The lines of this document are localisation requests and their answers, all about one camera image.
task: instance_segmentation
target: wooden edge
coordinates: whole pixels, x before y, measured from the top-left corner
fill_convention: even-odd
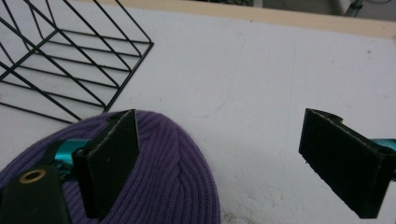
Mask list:
[[[99,2],[110,5],[116,4],[114,0],[100,0]],[[394,21],[375,21],[258,7],[239,7],[182,0],[121,0],[121,2],[125,7],[190,13],[244,21],[266,22],[314,30],[388,38],[396,41],[396,22]]]

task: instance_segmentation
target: teal clamp part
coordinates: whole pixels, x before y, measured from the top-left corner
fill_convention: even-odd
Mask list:
[[[396,152],[396,140],[395,139],[384,139],[384,138],[378,138],[378,139],[371,139],[374,143],[377,145],[380,145],[382,147],[388,147],[390,149],[393,149]],[[393,171],[393,181],[396,181],[396,169]]]
[[[73,168],[72,153],[79,148],[85,147],[89,141],[89,139],[69,139],[59,146],[55,154],[54,165],[61,174],[70,174]]]

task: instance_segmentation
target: knit ribbing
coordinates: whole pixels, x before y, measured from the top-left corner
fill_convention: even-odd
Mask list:
[[[34,165],[51,142],[95,137],[108,116],[83,120],[32,145],[0,173],[0,187]],[[161,114],[138,111],[136,118],[140,155],[103,222],[219,223],[215,182],[198,147]],[[64,195],[73,223],[97,223],[85,217],[77,182],[66,182]]]

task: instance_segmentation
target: black wire basket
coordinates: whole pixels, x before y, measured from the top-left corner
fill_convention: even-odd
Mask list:
[[[154,45],[118,1],[2,0],[0,105],[62,122],[108,111]]]

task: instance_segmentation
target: black plastic part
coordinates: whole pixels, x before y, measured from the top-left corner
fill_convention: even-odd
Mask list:
[[[87,217],[106,217],[139,154],[134,110],[107,119],[106,128],[72,155]]]
[[[3,189],[0,223],[71,223],[61,185],[53,166],[35,166],[18,175]]]
[[[376,218],[396,168],[396,152],[341,122],[333,114],[306,109],[300,153],[360,218]]]

